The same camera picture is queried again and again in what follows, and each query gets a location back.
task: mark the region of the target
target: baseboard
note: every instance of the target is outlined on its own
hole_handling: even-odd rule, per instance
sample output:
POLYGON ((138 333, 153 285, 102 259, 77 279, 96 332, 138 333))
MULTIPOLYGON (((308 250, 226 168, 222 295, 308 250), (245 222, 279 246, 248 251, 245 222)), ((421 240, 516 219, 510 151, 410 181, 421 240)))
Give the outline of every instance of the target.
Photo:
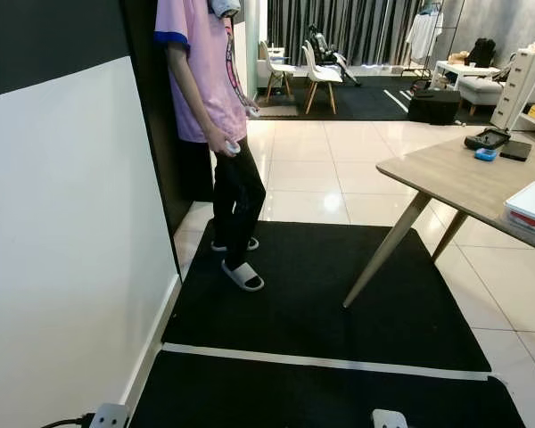
POLYGON ((143 393, 144 385, 151 372, 152 363, 154 363, 157 354, 162 348, 161 337, 169 321, 172 309, 177 302, 180 287, 180 276, 175 275, 170 281, 162 305, 154 318, 146 344, 143 346, 139 358, 136 361, 135 369, 129 379, 127 388, 121 396, 119 403, 128 406, 131 410, 131 416, 135 413, 136 405, 143 393))

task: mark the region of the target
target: black case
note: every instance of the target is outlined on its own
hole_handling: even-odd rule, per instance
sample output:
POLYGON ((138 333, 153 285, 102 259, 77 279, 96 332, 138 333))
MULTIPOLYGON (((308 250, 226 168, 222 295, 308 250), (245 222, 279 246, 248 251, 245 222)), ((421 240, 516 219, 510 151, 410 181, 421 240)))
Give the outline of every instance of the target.
POLYGON ((454 123, 459 103, 458 91, 417 91, 410 100, 408 120, 449 125, 454 123))

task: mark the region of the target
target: black device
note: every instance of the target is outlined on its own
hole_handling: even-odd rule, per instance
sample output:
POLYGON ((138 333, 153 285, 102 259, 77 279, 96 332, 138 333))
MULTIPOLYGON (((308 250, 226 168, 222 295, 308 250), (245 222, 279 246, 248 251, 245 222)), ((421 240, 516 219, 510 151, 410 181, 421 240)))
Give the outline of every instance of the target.
POLYGON ((465 146, 470 150, 497 149, 509 141, 511 136, 507 131, 497 128, 485 128, 477 136, 467 136, 464 140, 465 146))
POLYGON ((449 125, 454 123, 459 103, 458 91, 418 90, 410 100, 408 120, 449 125))
POLYGON ((516 161, 525 162, 529 157, 530 151, 531 144, 510 140, 506 145, 503 146, 499 156, 502 158, 515 159, 516 161))

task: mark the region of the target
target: blue object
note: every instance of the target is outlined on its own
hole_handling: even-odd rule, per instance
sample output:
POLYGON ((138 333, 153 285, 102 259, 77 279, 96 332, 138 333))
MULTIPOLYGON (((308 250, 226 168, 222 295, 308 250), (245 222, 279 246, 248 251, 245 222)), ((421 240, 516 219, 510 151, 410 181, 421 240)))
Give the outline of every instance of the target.
POLYGON ((480 159, 482 161, 491 162, 494 159, 496 159, 496 156, 498 156, 497 150, 491 150, 491 149, 478 149, 475 151, 474 157, 476 159, 480 159))

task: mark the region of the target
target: black rug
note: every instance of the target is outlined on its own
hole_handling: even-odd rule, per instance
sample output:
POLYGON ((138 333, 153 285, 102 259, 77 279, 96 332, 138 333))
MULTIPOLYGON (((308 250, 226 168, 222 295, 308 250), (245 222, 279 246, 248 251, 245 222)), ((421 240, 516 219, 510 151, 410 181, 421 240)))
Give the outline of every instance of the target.
MULTIPOLYGON (((265 103, 264 91, 259 92, 260 108, 267 107, 259 119, 266 120, 407 120, 407 113, 394 102, 384 90, 396 97, 408 107, 410 101, 407 91, 414 77, 361 77, 360 87, 351 84, 334 85, 333 91, 337 105, 337 114, 333 114, 329 103, 329 92, 325 87, 318 89, 309 114, 305 114, 303 105, 309 88, 306 78, 294 78, 292 82, 293 98, 290 100, 285 91, 277 89, 269 103, 265 103), (297 113, 290 113, 290 105, 297 113)), ((469 116, 469 105, 464 103, 458 110, 456 119, 468 125, 489 125, 494 107, 480 106, 473 116, 469 116)))
POLYGON ((161 352, 131 428, 371 427, 375 408, 415 428, 523 427, 495 378, 461 381, 161 352))
POLYGON ((240 291, 204 233, 164 342, 309 357, 490 371, 418 233, 411 230, 345 310, 390 229, 259 222, 249 262, 266 281, 240 291))

